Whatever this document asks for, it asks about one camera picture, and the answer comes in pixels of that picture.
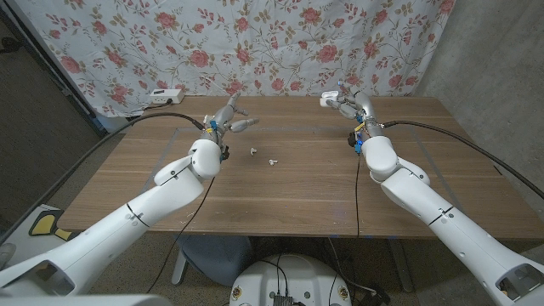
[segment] black wire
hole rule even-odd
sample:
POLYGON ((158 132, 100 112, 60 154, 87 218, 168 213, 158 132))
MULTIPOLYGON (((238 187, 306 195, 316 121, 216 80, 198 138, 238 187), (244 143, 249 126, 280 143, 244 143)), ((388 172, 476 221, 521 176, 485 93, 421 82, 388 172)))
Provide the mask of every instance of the black wire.
POLYGON ((331 306, 331 296, 332 296, 332 288, 334 288, 334 283, 337 281, 338 272, 334 275, 334 280, 332 281, 331 285, 331 292, 329 292, 329 306, 331 306))
POLYGON ((35 201, 34 204, 32 204, 32 206, 30 206, 26 210, 26 212, 21 216, 21 218, 19 218, 19 220, 17 220, 17 222, 15 222, 14 225, 11 226, 3 234, 2 239, 0 239, 0 244, 4 243, 6 241, 6 239, 8 239, 8 237, 14 232, 14 230, 17 229, 23 223, 23 221, 25 221, 25 219, 34 211, 34 209, 36 209, 36 207, 42 205, 47 200, 49 200, 51 198, 51 196, 53 195, 53 193, 76 171, 76 169, 79 166, 81 166, 81 164, 83 164, 83 162, 85 162, 87 157, 89 157, 91 154, 93 154, 93 152, 95 152, 101 145, 103 145, 106 141, 110 140, 113 136, 119 134, 125 128, 131 127, 132 125, 134 125, 134 123, 140 122, 140 121, 143 121, 145 119, 152 118, 152 117, 157 117, 157 116, 181 117, 181 118, 187 119, 190 122, 192 122, 198 129, 200 129, 200 130, 204 129, 204 126, 200 122, 198 122, 197 120, 195 120, 195 119, 193 119, 193 118, 191 118, 189 116, 183 115, 183 114, 172 113, 172 112, 161 112, 161 113, 156 113, 156 114, 149 114, 149 115, 145 115, 145 116, 141 116, 139 118, 136 118, 136 119, 134 119, 134 120, 132 120, 130 122, 127 122, 125 125, 123 125, 122 127, 119 127, 114 132, 106 135, 97 144, 95 144, 91 149, 89 149, 85 154, 83 154, 83 156, 81 156, 76 161, 76 163, 74 163, 72 165, 72 167, 70 169, 68 169, 68 171, 66 171, 47 191, 45 191, 45 193, 42 196, 40 196, 40 198, 37 199, 37 201, 35 201))
MULTIPOLYGON (((355 272, 355 264, 354 264, 354 260, 352 258, 350 260, 350 263, 351 263, 351 271, 354 274, 354 283, 357 283, 357 273, 355 272)), ((354 294, 351 296, 351 303, 352 304, 354 303, 355 295, 357 294, 357 286, 355 286, 355 285, 354 285, 353 293, 354 294)))
POLYGON ((359 238, 359 197, 357 196, 357 185, 359 184, 360 153, 357 161, 357 176, 355 176, 355 208, 357 208, 357 238, 359 238))
POLYGON ((271 263, 271 262, 268 261, 268 260, 261 259, 261 260, 259 260, 259 261, 261 261, 261 262, 263 262, 263 263, 267 263, 267 264, 272 264, 273 266, 276 267, 276 271, 277 271, 277 269, 279 269, 279 270, 281 271, 281 273, 283 274, 283 278, 286 280, 286 296, 287 296, 287 293, 288 293, 288 290, 287 290, 287 288, 288 288, 288 285, 287 285, 287 276, 286 276, 286 273, 283 271, 283 269, 282 269, 279 265, 277 265, 277 264, 275 264, 275 263, 271 263))
POLYGON ((161 105, 157 105, 157 106, 148 106, 148 107, 144 108, 144 111, 153 110, 153 109, 155 109, 155 108, 161 108, 161 107, 170 105, 171 103, 172 103, 172 99, 168 99, 168 100, 167 100, 167 103, 161 104, 161 105))
POLYGON ((529 187, 531 190, 533 190, 540 198, 542 198, 542 200, 544 200, 544 192, 542 192, 542 190, 540 190, 538 187, 536 187, 533 183, 531 183, 527 178, 525 178, 519 172, 514 170, 512 167, 508 166, 504 161, 501 161, 497 157, 493 156, 490 152, 480 148, 479 146, 472 143, 471 141, 466 140, 463 137, 461 137, 461 136, 459 136, 459 135, 457 135, 457 134, 455 134, 453 132, 444 130, 444 129, 440 128, 440 127, 434 127, 434 126, 424 124, 424 123, 419 123, 419 122, 410 122, 410 121, 402 121, 402 120, 401 121, 393 121, 393 122, 385 122, 383 124, 383 127, 384 128, 389 128, 389 127, 392 127, 392 126, 397 125, 397 124, 406 124, 406 125, 412 125, 412 126, 416 126, 416 127, 420 127, 420 128, 428 128, 428 129, 431 129, 433 131, 446 134, 446 135, 448 135, 450 137, 453 137, 454 139, 457 139, 457 140, 461 141, 465 145, 468 145, 469 147, 475 149, 479 153, 487 156, 493 162, 496 162, 497 164, 499 164, 501 167, 507 169, 507 171, 509 171, 511 174, 513 174, 513 176, 518 178, 523 184, 525 184, 527 187, 529 187))
POLYGON ((164 267, 166 267, 168 258, 170 258, 170 254, 172 253, 173 247, 176 245, 176 242, 178 242, 178 239, 179 239, 179 237, 181 236, 181 233, 184 232, 184 230, 187 228, 187 226, 189 226, 190 222, 193 221, 193 219, 195 218, 195 216, 196 216, 196 214, 198 213, 198 211, 201 210, 202 204, 204 204, 204 201, 206 200, 207 194, 208 194, 208 192, 210 192, 210 189, 212 188, 213 180, 214 180, 214 179, 215 179, 215 178, 212 178, 212 182, 211 182, 210 185, 207 187, 206 194, 205 194, 204 197, 202 198, 201 204, 200 204, 200 205, 198 206, 198 208, 195 210, 195 213, 194 213, 193 216, 189 219, 189 222, 187 222, 187 223, 185 224, 185 226, 179 231, 179 234, 178 234, 178 236, 176 237, 176 240, 174 240, 172 246, 170 246, 170 250, 168 251, 167 257, 164 258, 164 262, 162 263, 161 270, 159 271, 159 274, 156 276, 155 280, 153 281, 153 284, 151 284, 150 288, 147 290, 146 293, 151 292, 151 289, 153 289, 153 287, 155 286, 155 284, 156 284, 157 281, 159 280, 159 277, 161 277, 162 271, 164 270, 164 267))
POLYGON ((276 266, 275 266, 275 273, 278 276, 278 295, 280 295, 280 271, 279 271, 280 258, 281 258, 281 252, 280 252, 280 256, 278 256, 278 262, 276 263, 276 266))

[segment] gray concrete wall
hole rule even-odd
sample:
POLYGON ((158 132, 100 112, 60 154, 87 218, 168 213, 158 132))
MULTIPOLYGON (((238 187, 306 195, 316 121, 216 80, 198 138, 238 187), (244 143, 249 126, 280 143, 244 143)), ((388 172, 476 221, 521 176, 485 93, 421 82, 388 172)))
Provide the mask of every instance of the gray concrete wall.
MULTIPOLYGON (((544 2, 458 0, 417 96, 544 190, 544 2)), ((544 220, 544 201, 512 175, 544 220)))
MULTIPOLYGON (((457 0, 416 95, 440 99, 478 145, 544 190, 542 0, 457 0)), ((544 201, 502 172, 544 220, 544 201)), ((513 243, 544 263, 540 242, 513 243)), ((439 241, 404 246, 421 305, 493 304, 439 241)))

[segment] cloth backdrop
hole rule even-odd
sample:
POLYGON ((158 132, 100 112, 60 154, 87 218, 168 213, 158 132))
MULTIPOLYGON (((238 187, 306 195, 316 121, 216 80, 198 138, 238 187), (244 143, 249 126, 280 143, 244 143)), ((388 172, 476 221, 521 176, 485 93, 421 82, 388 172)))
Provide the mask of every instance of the cloth backdrop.
POLYGON ((455 0, 19 0, 105 116, 189 95, 414 92, 455 0))

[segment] small white object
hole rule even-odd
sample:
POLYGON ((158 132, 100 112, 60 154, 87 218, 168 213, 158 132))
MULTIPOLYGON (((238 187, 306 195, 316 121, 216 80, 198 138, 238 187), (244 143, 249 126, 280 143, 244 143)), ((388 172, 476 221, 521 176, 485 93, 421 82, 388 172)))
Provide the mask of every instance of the small white object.
POLYGON ((153 98, 153 104, 166 104, 168 99, 172 99, 172 104, 179 104, 184 99, 184 93, 181 89, 154 89, 150 97, 153 98))
POLYGON ((330 107, 326 103, 326 101, 329 100, 329 99, 336 101, 338 99, 338 91, 330 91, 330 92, 322 93, 321 98, 320 98, 321 107, 330 107))

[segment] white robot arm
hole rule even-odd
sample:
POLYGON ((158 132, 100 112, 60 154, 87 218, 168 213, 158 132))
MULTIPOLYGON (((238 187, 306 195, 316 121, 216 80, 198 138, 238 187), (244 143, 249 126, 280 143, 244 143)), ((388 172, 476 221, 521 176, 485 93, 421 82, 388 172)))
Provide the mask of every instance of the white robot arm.
POLYGON ((428 175, 420 167, 397 157, 368 96, 350 88, 343 102, 325 99, 326 105, 360 122, 351 145, 365 156, 371 178, 444 242, 497 305, 542 304, 544 266, 503 246, 429 187, 428 175))
POLYGON ((258 122, 248 119, 230 123, 234 113, 247 115, 235 106, 239 94, 214 116, 207 116, 206 130, 190 148, 189 155, 173 161, 155 176, 156 187, 117 208, 78 237, 49 252, 0 272, 0 297, 42 295, 72 296, 88 292, 119 254, 149 227, 191 203, 203 191, 201 182, 212 179, 228 158, 223 144, 227 131, 241 132, 258 122))

